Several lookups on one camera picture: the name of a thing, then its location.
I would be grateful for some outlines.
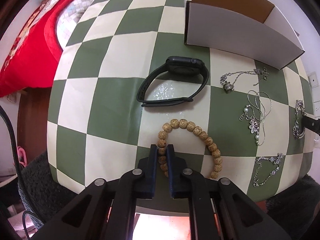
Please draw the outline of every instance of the smartwatch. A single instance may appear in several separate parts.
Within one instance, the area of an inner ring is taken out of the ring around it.
[[[164,100],[145,100],[145,95],[148,87],[152,81],[160,74],[164,72],[173,73],[179,76],[196,76],[202,75],[203,81],[199,89],[189,97],[184,98],[171,98]],[[156,106],[175,106],[182,104],[183,102],[192,102],[193,97],[196,96],[206,85],[209,79],[209,71],[204,65],[203,61],[197,58],[189,57],[168,57],[165,63],[153,71],[141,84],[138,93],[137,100],[142,102],[144,107],[156,107]]]

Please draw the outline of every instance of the cream square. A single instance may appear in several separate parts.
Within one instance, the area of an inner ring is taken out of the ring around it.
[[[128,9],[164,6],[166,0],[133,0]]]
[[[58,125],[87,133],[97,81],[98,78],[67,79],[60,104]]]
[[[65,47],[57,67],[56,74],[53,80],[64,80],[68,78],[70,68],[73,60],[75,59],[76,53],[82,43],[77,43],[71,46]]]
[[[57,170],[57,179],[60,185],[72,190],[73,192],[79,194],[81,191],[85,189],[85,186],[76,182],[75,180],[68,177],[63,172]]]
[[[303,100],[300,76],[288,67],[283,69],[287,85],[289,106],[295,108],[297,100]]]
[[[82,15],[82,17],[80,18],[79,22],[84,22],[86,20],[98,17],[99,14],[101,13],[102,9],[105,7],[105,5],[109,1],[110,0],[104,1],[104,2],[98,2],[98,3],[95,3],[95,4],[91,5],[91,6],[89,6],[88,9]]]
[[[164,6],[159,32],[184,34],[184,8]]]
[[[270,110],[270,100],[261,97],[261,102],[268,113]],[[263,139],[265,140],[261,146],[258,146],[257,156],[275,156],[278,153],[286,155],[289,144],[289,133],[292,132],[292,127],[289,127],[289,106],[272,100],[272,109],[265,118],[264,130],[266,133],[265,137],[263,135],[262,124],[260,124],[259,144],[263,142]]]
[[[147,100],[161,100],[169,98],[188,97],[192,95],[200,84],[177,82],[170,80],[154,80],[147,91]],[[210,110],[210,86],[195,96],[193,102],[168,107],[143,107],[138,146],[150,147],[157,143],[158,132],[162,125],[170,123],[171,119],[187,119],[208,130]],[[204,154],[205,144],[193,133],[184,129],[174,129],[169,133],[167,144],[173,144],[176,152]]]
[[[48,161],[55,168],[57,168],[57,129],[57,124],[47,122]]]
[[[211,85],[222,88],[220,77],[227,73],[237,71],[252,71],[256,68],[254,60],[231,52],[210,48]],[[231,84],[238,74],[227,76],[227,82]],[[259,91],[257,75],[242,74],[235,83],[235,91],[248,93],[249,90]]]
[[[156,37],[157,32],[113,36],[102,61],[99,77],[146,78]]]
[[[214,168],[213,157],[205,155],[203,158],[201,174],[209,177]],[[248,191],[249,183],[252,176],[255,157],[234,157],[222,156],[222,171],[219,172],[218,179],[228,178],[245,194]]]
[[[298,179],[302,163],[303,153],[287,155],[284,160],[280,184],[277,193],[292,186]]]
[[[97,178],[119,179],[135,166],[137,146],[87,135],[85,149],[85,186]]]
[[[113,36],[126,11],[116,11],[98,16],[83,41]]]
[[[304,69],[301,57],[298,57],[295,62],[298,68],[299,75],[302,76],[305,80],[308,80],[308,76],[306,70]]]

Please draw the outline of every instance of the black cable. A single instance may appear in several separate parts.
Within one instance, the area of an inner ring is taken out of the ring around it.
[[[33,216],[34,218],[40,220],[38,218],[38,216],[28,210],[25,210],[23,213],[22,213],[22,225],[23,225],[23,230],[24,230],[24,233],[26,234],[26,237],[28,238],[28,240],[30,240],[30,237],[29,237],[29,233],[28,233],[28,230],[27,230],[27,225],[26,225],[26,215],[29,215],[29,216]]]
[[[41,221],[44,224],[46,222],[46,220],[37,211],[37,208],[35,207],[34,203],[31,202],[31,198],[29,197],[29,193],[26,190],[26,185],[25,185],[25,183],[23,181],[22,173],[21,173],[21,169],[20,169],[20,163],[19,163],[18,152],[17,152],[16,138],[14,136],[14,130],[13,130],[12,124],[10,122],[10,119],[7,116],[7,113],[3,110],[3,108],[1,106],[0,106],[0,115],[1,115],[4,123],[6,124],[6,126],[8,128],[9,135],[10,135],[13,160],[14,160],[14,165],[16,167],[16,172],[17,172],[17,176],[18,176],[18,181],[19,181],[20,186],[21,186],[21,190],[23,191],[23,194],[25,195],[26,201],[30,205],[30,208],[32,209],[32,211],[38,217],[38,220]]]

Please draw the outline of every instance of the white wall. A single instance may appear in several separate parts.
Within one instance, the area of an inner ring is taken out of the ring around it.
[[[29,0],[4,33],[4,36],[0,40],[0,67],[2,67],[20,30],[32,13],[39,7],[41,1],[42,0]],[[16,103],[9,102],[6,98],[0,98],[0,105],[9,116],[16,136],[19,101],[20,95],[18,95]],[[0,176],[10,174],[15,174],[10,137],[4,121],[0,118]]]
[[[20,95],[17,95],[17,102],[12,103],[6,98],[0,98],[0,105],[7,113],[15,133],[17,140],[17,119],[19,109]],[[13,165],[12,149],[10,143],[10,136],[2,118],[0,118],[0,176],[15,174],[15,167]]]

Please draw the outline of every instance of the necklace pendant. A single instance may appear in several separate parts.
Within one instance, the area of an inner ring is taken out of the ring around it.
[[[231,91],[235,90],[235,87],[230,82],[227,82],[223,85],[223,89],[226,93],[230,93]]]

